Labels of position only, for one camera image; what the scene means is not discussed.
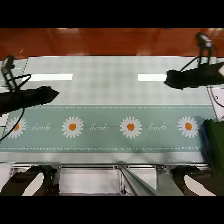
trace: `daisy print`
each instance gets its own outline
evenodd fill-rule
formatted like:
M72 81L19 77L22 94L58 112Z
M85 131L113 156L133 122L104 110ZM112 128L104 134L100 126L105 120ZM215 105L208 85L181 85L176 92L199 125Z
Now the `daisy print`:
M123 119L120 127L120 131L123 132L123 135L130 139L139 136L141 134L140 131L142 130L140 121L134 117L126 117L126 119Z
M69 137L71 139L82 134L83 126L83 121L78 117L69 117L63 122L62 131L66 138Z
M13 128L13 126L16 124L18 119L19 119L18 117L14 117L13 119L11 119L6 125L5 132L9 132ZM9 134L8 138L19 137L20 135L23 134L26 128L27 128L26 121L25 119L22 118L19 121L19 123L16 125L16 127L13 129L13 131Z
M185 137L194 138L198 135L198 125L194 118L182 117L179 119L177 127Z

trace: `green table runner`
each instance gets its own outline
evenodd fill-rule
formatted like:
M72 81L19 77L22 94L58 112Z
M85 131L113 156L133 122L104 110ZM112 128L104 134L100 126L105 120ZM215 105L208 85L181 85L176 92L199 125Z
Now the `green table runner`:
M7 133L21 111L10 113ZM211 106L73 106L26 109L2 152L197 152Z

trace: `wooden floor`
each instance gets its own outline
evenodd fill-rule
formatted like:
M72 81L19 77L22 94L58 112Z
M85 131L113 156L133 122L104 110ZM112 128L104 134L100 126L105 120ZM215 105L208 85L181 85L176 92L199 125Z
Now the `wooden floor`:
M60 55L197 56L195 34L212 35L224 56L222 28L0 28L0 60Z

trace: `white flower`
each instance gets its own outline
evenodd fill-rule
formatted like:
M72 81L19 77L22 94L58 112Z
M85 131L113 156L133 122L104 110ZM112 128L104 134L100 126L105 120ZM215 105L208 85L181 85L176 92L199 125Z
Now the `white flower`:
M140 121L134 117L123 119L120 127L120 131L123 131L123 135L126 135L126 138L135 138L141 134L140 131L142 130Z
M64 135L66 135L66 138L70 137L71 139L82 133L83 126L83 121L78 117L69 117L63 122L62 131L64 132Z
M198 125L194 118L182 117L178 121L178 130L182 132L182 135L188 138L194 138L198 135Z
M13 126L16 124L16 122L18 121L19 117L14 117L14 119L11 119L5 128L5 132L9 132ZM9 134L8 138L17 138L18 136L23 134L23 131L26 130L26 121L25 119L21 119L20 122L16 125L16 127L13 129L13 131Z

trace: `orange flower center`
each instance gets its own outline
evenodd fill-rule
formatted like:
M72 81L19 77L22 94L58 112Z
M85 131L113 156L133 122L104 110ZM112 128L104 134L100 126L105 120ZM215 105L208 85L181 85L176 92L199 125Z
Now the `orange flower center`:
M16 127L14 128L14 131L17 131L19 129L19 124L16 125Z
M192 124L186 123L185 128L190 131L192 129Z
M135 126L133 124L128 124L128 130L133 131L135 129Z
M69 129L71 130L71 131L74 131L75 129L76 129L76 124L70 124L69 125Z

